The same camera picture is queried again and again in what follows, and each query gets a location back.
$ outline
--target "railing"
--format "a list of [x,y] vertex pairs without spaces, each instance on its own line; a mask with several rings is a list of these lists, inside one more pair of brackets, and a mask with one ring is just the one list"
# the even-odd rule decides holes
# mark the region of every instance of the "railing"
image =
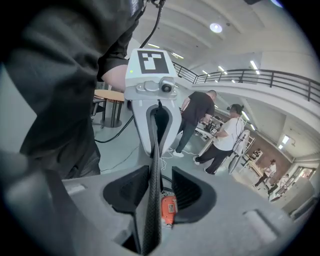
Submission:
[[268,69],[259,69],[259,74],[253,69],[233,69],[226,70],[227,74],[218,71],[196,75],[177,63],[174,67],[179,77],[193,84],[233,82],[266,85],[290,91],[320,105],[320,83],[301,75]]

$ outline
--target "brick wall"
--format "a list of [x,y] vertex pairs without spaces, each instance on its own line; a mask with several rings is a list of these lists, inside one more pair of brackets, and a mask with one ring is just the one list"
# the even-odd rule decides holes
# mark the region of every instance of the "brick wall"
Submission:
[[263,152],[262,156],[256,162],[259,167],[268,167],[271,164],[270,161],[275,159],[276,173],[270,180],[270,183],[273,184],[289,170],[292,164],[274,146],[261,138],[257,133],[250,131],[250,136],[255,138],[255,141],[249,149],[248,154],[251,155],[257,149],[261,149]]

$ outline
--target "person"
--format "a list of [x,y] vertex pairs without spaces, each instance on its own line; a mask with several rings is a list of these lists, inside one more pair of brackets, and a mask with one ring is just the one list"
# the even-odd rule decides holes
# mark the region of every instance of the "person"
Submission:
[[258,148],[257,150],[255,150],[255,151],[252,153],[251,158],[252,158],[253,160],[255,160],[256,158],[258,158],[258,157],[260,156],[260,154],[261,154],[261,150],[260,150],[260,148]]
[[241,118],[244,106],[233,104],[230,106],[230,120],[221,126],[220,131],[215,134],[216,139],[209,149],[201,156],[194,156],[196,165],[203,164],[213,159],[212,164],[204,171],[214,175],[226,157],[229,157],[235,150],[234,147],[239,136],[245,129],[244,121]]
[[144,8],[143,1],[80,0],[48,4],[32,17],[4,62],[36,116],[20,153],[61,179],[100,174],[90,120],[97,78],[125,90],[125,56]]
[[178,134],[183,131],[182,137],[179,141],[178,147],[173,151],[173,155],[183,158],[182,150],[187,145],[192,134],[194,134],[196,127],[200,120],[209,121],[215,113],[214,100],[217,93],[214,90],[208,92],[195,91],[187,97],[181,106],[181,125]]
[[268,195],[270,196],[273,191],[275,191],[277,188],[281,189],[289,180],[289,174],[284,175],[277,184],[274,184],[274,186],[268,191]]
[[262,177],[258,180],[258,182],[254,185],[254,187],[256,188],[257,186],[259,186],[259,184],[263,181],[266,181],[266,179],[270,179],[273,177],[273,175],[276,173],[277,171],[277,167],[276,167],[276,160],[272,159],[271,160],[271,164],[269,167],[267,168],[263,168],[263,175]]

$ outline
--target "white sneaker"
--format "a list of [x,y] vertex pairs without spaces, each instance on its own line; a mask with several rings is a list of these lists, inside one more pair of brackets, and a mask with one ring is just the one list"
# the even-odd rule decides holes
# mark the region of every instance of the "white sneaker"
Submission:
[[198,166],[198,165],[200,165],[200,163],[196,161],[196,158],[197,158],[197,156],[195,155],[195,156],[193,157],[193,161],[194,161],[194,164],[195,164],[196,166]]
[[177,151],[173,151],[172,155],[174,155],[175,157],[178,157],[178,158],[183,158],[185,156],[182,152],[178,153]]

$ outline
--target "floor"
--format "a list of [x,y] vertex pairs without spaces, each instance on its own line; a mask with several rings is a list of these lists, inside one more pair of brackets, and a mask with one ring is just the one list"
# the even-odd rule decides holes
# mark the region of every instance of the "floor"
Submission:
[[[106,106],[106,117],[111,116],[113,104],[107,102]],[[95,139],[97,140],[108,140],[115,136],[121,128],[127,123],[127,121],[132,116],[132,112],[126,108],[122,107],[120,120],[122,125],[117,128],[104,127],[101,129],[100,121],[102,118],[102,113],[97,113],[93,119],[93,130],[95,134]],[[181,134],[178,134],[172,148],[175,149],[179,143]],[[136,165],[138,158],[138,146],[140,144],[137,129],[135,127],[134,121],[132,121],[128,127],[121,133],[119,137],[108,142],[108,143],[97,143],[100,150],[100,169],[101,174],[115,172],[121,169],[129,168]],[[193,161],[193,156],[198,154],[199,151],[206,144],[199,136],[193,135],[184,148],[184,157],[179,158],[172,156],[170,152],[166,152],[163,156],[162,161],[162,174],[171,178],[171,168],[172,166],[178,166],[181,169],[192,169],[195,172],[203,172],[204,168],[208,167],[211,163],[207,162],[205,164],[195,165]],[[258,176],[253,170],[244,168],[241,172],[241,165],[238,164],[237,168],[233,171],[231,175],[228,174],[227,166],[228,161],[226,160],[222,166],[217,170],[216,175],[220,177],[225,177],[226,179],[234,179],[252,189],[261,197],[268,199],[267,187],[261,183],[258,188],[253,188],[252,184],[258,181]]]

